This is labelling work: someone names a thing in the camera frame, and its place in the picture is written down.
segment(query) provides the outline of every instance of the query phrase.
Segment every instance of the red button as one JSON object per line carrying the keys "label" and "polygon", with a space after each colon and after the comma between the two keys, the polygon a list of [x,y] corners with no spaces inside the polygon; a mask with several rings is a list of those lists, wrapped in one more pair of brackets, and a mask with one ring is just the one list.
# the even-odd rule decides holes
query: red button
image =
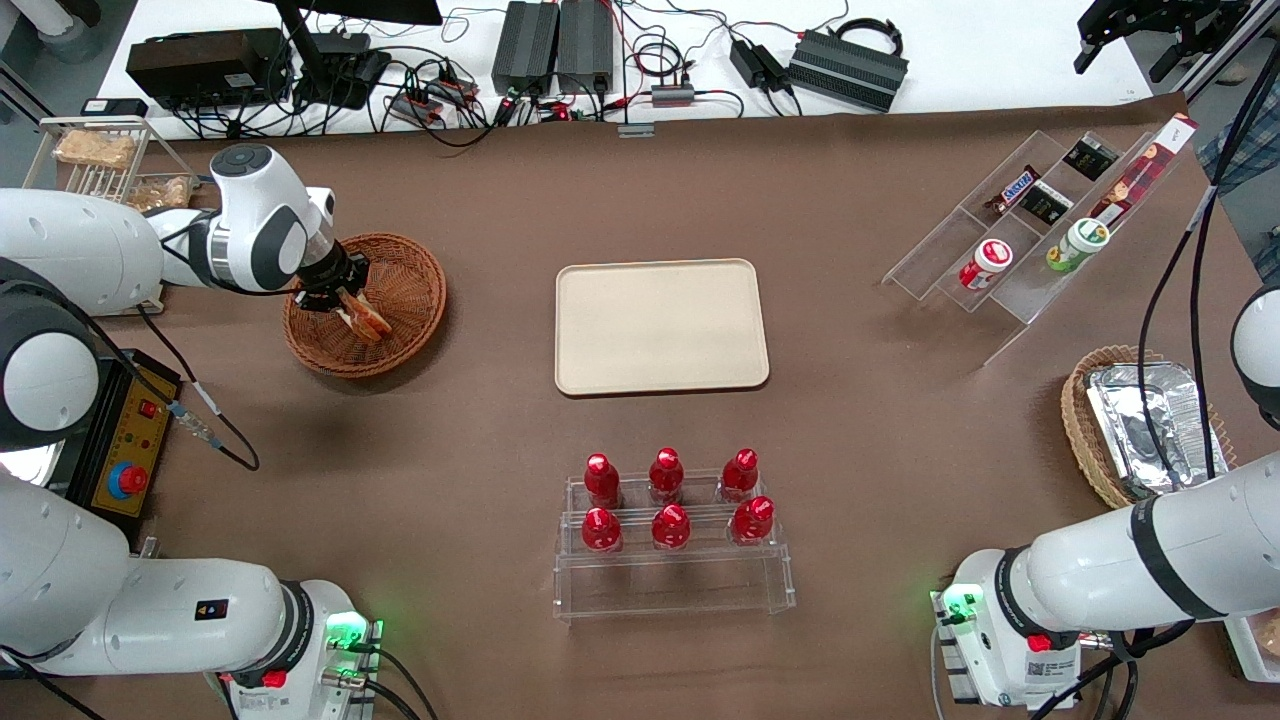
{"label": "red button", "polygon": [[131,465],[120,471],[120,491],[128,495],[137,495],[147,489],[147,471],[137,465]]}

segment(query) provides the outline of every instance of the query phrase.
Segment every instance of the yellow control panel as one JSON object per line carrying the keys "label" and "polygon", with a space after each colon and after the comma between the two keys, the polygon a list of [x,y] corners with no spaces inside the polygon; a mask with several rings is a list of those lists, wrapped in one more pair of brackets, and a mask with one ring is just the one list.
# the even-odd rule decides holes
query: yellow control panel
{"label": "yellow control panel", "polygon": [[[161,392],[173,397],[178,387],[156,375],[147,368],[140,366],[142,375],[156,386]],[[151,489],[151,477],[155,474],[156,461],[160,456],[160,443],[164,439],[165,425],[169,423],[169,410],[165,407],[168,400],[154,396],[137,380],[129,382],[129,391],[124,396],[124,406],[120,407],[120,416],[115,423],[115,433],[111,436],[110,450],[102,471],[99,474],[93,487],[92,507],[119,512],[131,518],[142,515],[142,503]],[[113,473],[116,480],[116,492],[120,492],[120,477],[128,470],[125,489],[134,492],[125,497],[111,493]]]}

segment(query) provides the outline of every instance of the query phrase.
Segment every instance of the plaid shirt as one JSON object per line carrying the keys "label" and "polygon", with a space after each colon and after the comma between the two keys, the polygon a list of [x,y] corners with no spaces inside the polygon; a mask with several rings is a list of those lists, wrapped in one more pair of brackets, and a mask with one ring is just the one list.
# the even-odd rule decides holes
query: plaid shirt
{"label": "plaid shirt", "polygon": [[[1222,146],[1226,143],[1226,133],[1231,129],[1228,124],[1217,137],[1208,145],[1196,151],[1204,173],[1213,177],[1217,169],[1217,160],[1221,156]],[[1257,176],[1280,165],[1280,82],[1271,86],[1262,109],[1240,149],[1235,152],[1226,167],[1226,174],[1219,184],[1219,195],[1226,195]],[[1280,242],[1272,240],[1253,256],[1253,266],[1263,282],[1280,283]]]}

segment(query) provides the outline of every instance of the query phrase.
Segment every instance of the red bottle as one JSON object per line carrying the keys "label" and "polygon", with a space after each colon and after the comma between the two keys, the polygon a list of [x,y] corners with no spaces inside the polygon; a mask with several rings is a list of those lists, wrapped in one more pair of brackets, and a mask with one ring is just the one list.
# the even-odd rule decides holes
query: red bottle
{"label": "red bottle", "polygon": [[739,505],[728,523],[728,539],[733,544],[759,544],[773,532],[773,501],[763,495]]}
{"label": "red bottle", "polygon": [[680,550],[690,534],[689,514],[678,505],[668,505],[653,518],[653,546],[658,550]]}
{"label": "red bottle", "polygon": [[609,464],[609,459],[603,454],[596,452],[586,459],[582,483],[591,496],[591,507],[617,510],[622,505],[618,493],[618,469]]}
{"label": "red bottle", "polygon": [[622,524],[618,518],[603,507],[593,507],[582,519],[582,542],[595,552],[620,552],[622,550]]}
{"label": "red bottle", "polygon": [[664,447],[649,466],[649,496],[654,502],[669,505],[680,502],[680,484],[685,482],[685,466],[676,451]]}
{"label": "red bottle", "polygon": [[719,496],[724,502],[742,502],[751,496],[751,489],[760,480],[755,468],[760,457],[750,447],[737,451],[732,460],[724,464],[721,473]]}

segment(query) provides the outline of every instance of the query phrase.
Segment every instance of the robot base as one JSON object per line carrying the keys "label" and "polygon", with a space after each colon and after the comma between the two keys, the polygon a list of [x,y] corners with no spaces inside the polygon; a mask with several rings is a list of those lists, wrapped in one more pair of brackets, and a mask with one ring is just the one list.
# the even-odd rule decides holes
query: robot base
{"label": "robot base", "polygon": [[369,671],[370,657],[332,647],[340,639],[380,643],[381,623],[370,623],[356,612],[347,593],[326,580],[305,580],[302,589],[315,606],[311,641],[302,660],[289,670],[279,688],[244,688],[229,680],[232,705],[239,720],[369,720],[372,698],[362,691],[333,688],[320,683],[328,670]]}
{"label": "robot base", "polygon": [[[1036,710],[1075,683],[1080,646],[1047,652],[1028,648],[1027,638],[1009,624],[996,598],[996,565],[1004,555],[1000,550],[980,550],[960,564],[951,587],[942,593],[941,606],[943,615],[959,610],[969,618],[940,626],[940,633],[943,642],[948,634],[955,635],[964,669],[984,705]],[[1057,707],[1073,705],[1075,698],[1070,697]]]}

